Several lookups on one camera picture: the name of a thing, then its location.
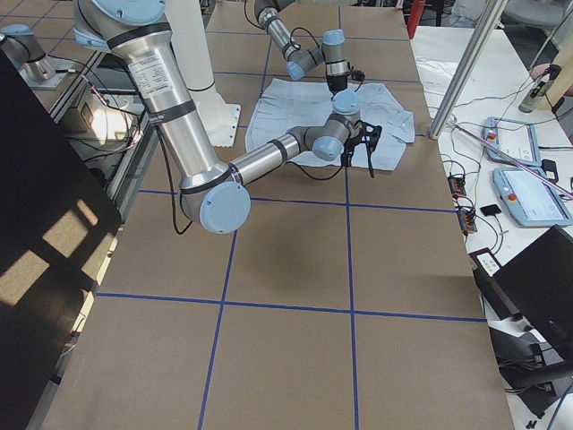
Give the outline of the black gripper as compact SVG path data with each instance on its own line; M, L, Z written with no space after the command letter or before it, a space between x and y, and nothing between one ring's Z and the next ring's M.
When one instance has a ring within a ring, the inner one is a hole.
M332 95L346 90L348 87L348 74L342 73L338 75L328 75L326 77L329 91Z
M351 167L351 161L354 156L355 148L363 143L366 148L368 166L372 165L372 151L370 139L372 133L368 128L372 127L369 123L365 123L362 120L356 123L357 135L354 137L349 137L344 143L344 149L340 156L340 163L342 167Z

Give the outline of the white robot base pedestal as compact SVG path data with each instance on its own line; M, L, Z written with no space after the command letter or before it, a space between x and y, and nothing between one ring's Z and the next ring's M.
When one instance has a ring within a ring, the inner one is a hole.
M226 103L218 93L200 3L167 0L166 16L173 31L172 45L185 88L197 107L210 142L214 147L231 147L241 107Z

